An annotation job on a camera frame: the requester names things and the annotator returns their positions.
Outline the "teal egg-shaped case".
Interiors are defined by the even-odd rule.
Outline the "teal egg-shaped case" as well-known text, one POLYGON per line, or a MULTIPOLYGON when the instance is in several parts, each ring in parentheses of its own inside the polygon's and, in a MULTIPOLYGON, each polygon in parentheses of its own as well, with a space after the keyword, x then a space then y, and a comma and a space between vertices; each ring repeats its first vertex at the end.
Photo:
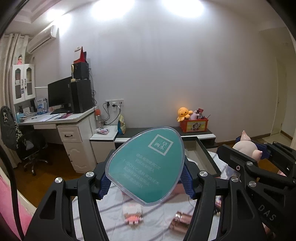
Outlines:
POLYGON ((185 148, 180 134, 165 126, 150 128, 122 144, 108 159, 107 178, 143 206, 164 201, 183 171, 185 148))

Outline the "orange octopus plush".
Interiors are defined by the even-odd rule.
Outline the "orange octopus plush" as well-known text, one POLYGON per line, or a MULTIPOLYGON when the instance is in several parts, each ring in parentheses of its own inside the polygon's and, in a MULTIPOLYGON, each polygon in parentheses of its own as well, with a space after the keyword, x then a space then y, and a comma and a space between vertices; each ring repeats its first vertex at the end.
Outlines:
POLYGON ((184 120, 188 120, 193 113, 192 110, 188 110, 185 107, 179 108, 178 109, 178 117, 177 117, 177 122, 181 122, 184 120))

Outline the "black computer monitor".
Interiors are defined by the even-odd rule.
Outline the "black computer monitor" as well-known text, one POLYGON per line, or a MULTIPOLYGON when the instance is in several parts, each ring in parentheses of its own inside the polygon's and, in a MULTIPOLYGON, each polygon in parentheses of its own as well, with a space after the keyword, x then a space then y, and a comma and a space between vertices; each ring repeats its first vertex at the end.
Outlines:
POLYGON ((48 105, 61 107, 55 109, 51 114, 70 113, 72 111, 70 104, 70 88, 71 77, 66 77, 48 84, 48 105))

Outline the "white wall power strip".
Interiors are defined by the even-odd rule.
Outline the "white wall power strip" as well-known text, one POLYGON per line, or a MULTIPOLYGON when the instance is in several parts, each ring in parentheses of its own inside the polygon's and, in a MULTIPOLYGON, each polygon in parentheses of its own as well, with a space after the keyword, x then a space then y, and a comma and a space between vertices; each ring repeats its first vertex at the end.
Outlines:
POLYGON ((124 106, 124 100, 123 99, 112 99, 112 100, 106 100, 105 102, 109 102, 110 105, 117 105, 119 107, 124 106))

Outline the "pink green-rimmed storage box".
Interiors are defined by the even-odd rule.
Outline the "pink green-rimmed storage box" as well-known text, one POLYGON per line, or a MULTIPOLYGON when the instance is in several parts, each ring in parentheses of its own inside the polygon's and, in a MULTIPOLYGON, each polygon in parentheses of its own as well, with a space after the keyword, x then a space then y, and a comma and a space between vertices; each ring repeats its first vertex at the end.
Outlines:
POLYGON ((221 171, 213 158, 197 137, 182 138, 185 155, 189 161, 195 162, 200 171, 207 171, 214 177, 220 177, 221 171))

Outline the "black box on tower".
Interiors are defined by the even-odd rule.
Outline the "black box on tower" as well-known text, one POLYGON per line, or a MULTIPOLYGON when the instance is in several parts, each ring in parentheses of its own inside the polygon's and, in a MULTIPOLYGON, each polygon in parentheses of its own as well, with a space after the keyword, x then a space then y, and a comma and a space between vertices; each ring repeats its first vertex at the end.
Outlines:
POLYGON ((89 64, 86 62, 75 63, 73 76, 74 79, 89 79, 89 64))

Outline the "striped white tablecloth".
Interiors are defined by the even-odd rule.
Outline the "striped white tablecloth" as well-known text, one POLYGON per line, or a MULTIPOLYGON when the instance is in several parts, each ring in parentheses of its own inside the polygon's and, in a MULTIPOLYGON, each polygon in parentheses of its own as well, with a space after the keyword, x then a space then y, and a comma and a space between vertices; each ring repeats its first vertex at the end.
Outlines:
POLYGON ((142 207, 139 225, 125 223, 123 208, 135 204, 113 184, 101 201, 97 201, 100 216, 109 240, 183 240, 184 234, 169 229, 176 212, 192 215, 196 201, 187 194, 172 193, 154 206, 142 207))

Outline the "blue box on desk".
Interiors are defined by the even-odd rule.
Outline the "blue box on desk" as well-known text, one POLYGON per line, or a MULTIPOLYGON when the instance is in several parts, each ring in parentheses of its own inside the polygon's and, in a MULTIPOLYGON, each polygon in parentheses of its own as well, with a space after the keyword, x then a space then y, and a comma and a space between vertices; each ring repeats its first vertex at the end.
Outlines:
POLYGON ((36 105, 37 105, 37 114, 44 114, 47 113, 47 99, 46 98, 40 98, 37 99, 36 105))

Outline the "white side cabinet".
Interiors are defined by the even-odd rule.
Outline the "white side cabinet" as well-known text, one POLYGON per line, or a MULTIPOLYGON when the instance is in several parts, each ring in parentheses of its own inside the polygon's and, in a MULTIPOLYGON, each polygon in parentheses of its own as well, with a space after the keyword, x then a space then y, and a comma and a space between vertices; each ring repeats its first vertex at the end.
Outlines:
POLYGON ((106 126, 109 130, 107 134, 95 133, 90 138, 90 143, 97 163, 104 162, 111 150, 115 150, 115 137, 117 136, 117 126, 106 126))

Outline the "rose gold tube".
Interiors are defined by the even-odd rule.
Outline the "rose gold tube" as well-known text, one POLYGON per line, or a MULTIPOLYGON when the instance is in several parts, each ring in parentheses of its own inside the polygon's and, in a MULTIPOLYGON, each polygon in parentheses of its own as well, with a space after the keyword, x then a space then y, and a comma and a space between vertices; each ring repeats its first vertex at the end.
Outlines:
POLYGON ((191 220, 191 215, 178 211, 171 220, 169 229, 174 230, 176 232, 186 233, 189 229, 191 220))

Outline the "white desk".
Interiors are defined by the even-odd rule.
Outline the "white desk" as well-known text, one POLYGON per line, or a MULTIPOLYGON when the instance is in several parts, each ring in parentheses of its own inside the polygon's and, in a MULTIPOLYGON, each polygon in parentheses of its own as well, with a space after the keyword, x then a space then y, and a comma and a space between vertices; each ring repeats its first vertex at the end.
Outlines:
POLYGON ((86 173, 96 167, 90 138, 95 130, 95 114, 91 108, 83 113, 62 118, 61 114, 41 114, 27 118, 20 126, 35 130, 57 130, 70 162, 77 173, 86 173))

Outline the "black office chair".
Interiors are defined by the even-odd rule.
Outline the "black office chair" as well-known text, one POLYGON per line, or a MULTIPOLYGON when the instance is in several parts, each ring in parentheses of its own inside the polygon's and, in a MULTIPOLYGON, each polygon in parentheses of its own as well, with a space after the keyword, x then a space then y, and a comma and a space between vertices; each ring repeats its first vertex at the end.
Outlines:
POLYGON ((8 149, 16 152, 25 170, 31 166, 32 175, 36 175, 37 162, 48 163, 47 160, 41 159, 48 147, 45 138, 37 131, 22 133, 7 106, 1 107, 1 139, 8 149))

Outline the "white glass-door cabinet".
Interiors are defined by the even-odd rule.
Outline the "white glass-door cabinet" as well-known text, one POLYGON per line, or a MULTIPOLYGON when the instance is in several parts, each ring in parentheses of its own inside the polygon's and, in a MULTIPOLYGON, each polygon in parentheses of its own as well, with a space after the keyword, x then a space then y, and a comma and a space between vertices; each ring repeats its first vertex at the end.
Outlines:
POLYGON ((36 97, 34 64, 13 65, 10 71, 12 103, 18 104, 36 97))

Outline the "red triangular bag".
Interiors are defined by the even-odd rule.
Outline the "red triangular bag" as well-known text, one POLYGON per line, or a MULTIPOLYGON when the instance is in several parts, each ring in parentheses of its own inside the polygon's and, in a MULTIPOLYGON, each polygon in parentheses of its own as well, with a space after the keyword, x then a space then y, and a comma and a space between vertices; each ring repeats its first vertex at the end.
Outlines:
POLYGON ((87 62, 86 52, 83 51, 83 47, 76 47, 74 50, 74 61, 73 63, 87 62))

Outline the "pink doll figure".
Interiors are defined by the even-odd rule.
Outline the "pink doll figure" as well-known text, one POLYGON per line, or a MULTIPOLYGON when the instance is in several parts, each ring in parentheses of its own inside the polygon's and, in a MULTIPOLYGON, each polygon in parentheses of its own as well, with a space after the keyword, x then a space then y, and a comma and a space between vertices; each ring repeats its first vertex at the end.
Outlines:
POLYGON ((237 142, 232 148, 251 157, 257 162, 261 159, 262 156, 262 151, 260 151, 257 148, 256 144, 251 141, 251 138, 247 135, 245 131, 242 131, 240 141, 237 142))

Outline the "purple plush toy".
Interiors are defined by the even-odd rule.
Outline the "purple plush toy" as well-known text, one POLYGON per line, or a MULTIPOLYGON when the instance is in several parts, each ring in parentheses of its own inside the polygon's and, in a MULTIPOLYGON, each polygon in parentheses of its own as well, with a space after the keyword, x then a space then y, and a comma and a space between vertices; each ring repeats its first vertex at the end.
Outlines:
POLYGON ((199 119, 199 116, 200 116, 199 111, 198 111, 198 110, 195 110, 195 111, 193 111, 193 113, 190 115, 189 120, 191 120, 191 121, 198 120, 198 119, 199 119))

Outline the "red toy box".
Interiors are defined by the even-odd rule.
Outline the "red toy box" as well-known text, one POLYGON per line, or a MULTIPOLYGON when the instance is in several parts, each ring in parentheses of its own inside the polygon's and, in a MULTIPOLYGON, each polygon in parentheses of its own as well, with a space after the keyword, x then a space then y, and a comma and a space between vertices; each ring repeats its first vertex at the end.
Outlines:
POLYGON ((180 122, 180 128, 184 133, 205 132, 207 130, 208 119, 184 120, 180 122))

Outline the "candy packet on cabinet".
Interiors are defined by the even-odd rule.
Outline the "candy packet on cabinet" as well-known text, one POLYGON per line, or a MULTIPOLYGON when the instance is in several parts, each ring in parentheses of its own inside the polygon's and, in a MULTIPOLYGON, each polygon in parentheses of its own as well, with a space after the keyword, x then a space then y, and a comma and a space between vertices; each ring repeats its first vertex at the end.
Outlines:
POLYGON ((107 135, 109 133, 108 128, 97 128, 95 129, 95 132, 101 135, 107 135))

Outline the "small doll on cabinet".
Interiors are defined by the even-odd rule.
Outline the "small doll on cabinet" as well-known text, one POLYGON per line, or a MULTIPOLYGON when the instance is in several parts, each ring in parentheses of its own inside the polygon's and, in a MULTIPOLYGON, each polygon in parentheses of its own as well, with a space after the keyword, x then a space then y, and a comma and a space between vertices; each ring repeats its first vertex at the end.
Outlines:
POLYGON ((18 61, 17 61, 16 64, 17 64, 17 65, 22 65, 22 64, 23 64, 23 56, 22 56, 22 54, 20 54, 20 55, 18 56, 18 61))

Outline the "black computer tower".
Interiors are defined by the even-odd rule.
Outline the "black computer tower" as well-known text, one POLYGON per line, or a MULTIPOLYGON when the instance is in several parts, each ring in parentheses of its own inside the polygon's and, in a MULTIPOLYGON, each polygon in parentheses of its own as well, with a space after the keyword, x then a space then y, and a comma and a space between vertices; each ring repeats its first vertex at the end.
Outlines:
POLYGON ((91 82, 89 79, 71 82, 70 95, 73 113, 84 113, 93 108, 91 82))

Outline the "blue yellow snack bag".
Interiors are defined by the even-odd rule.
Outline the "blue yellow snack bag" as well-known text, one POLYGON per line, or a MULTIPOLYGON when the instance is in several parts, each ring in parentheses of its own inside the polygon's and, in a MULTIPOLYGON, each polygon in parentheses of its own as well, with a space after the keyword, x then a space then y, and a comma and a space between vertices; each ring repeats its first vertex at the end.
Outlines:
POLYGON ((125 131, 126 131, 125 118, 122 114, 119 115, 117 129, 120 135, 125 134, 125 131))

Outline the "white air conditioner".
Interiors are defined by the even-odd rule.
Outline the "white air conditioner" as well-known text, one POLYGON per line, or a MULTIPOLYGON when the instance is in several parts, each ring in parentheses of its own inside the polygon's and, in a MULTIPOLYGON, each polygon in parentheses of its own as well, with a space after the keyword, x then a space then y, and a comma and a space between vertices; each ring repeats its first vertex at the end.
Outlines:
POLYGON ((45 28, 43 31, 38 33, 27 45, 27 53, 33 54, 46 44, 49 44, 56 39, 58 32, 58 27, 51 25, 50 27, 45 28))

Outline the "white pink brick figure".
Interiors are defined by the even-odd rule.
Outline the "white pink brick figure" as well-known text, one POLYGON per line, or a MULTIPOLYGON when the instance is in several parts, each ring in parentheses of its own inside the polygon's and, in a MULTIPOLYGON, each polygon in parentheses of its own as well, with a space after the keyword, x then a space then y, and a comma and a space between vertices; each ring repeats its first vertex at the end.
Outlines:
POLYGON ((125 205, 122 210, 126 225, 138 225, 142 221, 142 206, 140 204, 125 205))

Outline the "orange-lid bottle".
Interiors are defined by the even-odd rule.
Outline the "orange-lid bottle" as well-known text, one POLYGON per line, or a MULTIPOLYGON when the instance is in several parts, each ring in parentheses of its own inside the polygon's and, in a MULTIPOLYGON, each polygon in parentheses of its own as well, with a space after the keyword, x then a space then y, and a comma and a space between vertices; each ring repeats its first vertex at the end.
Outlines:
POLYGON ((96 119, 96 128, 102 128, 103 120, 102 120, 101 111, 99 108, 95 109, 95 119, 96 119))

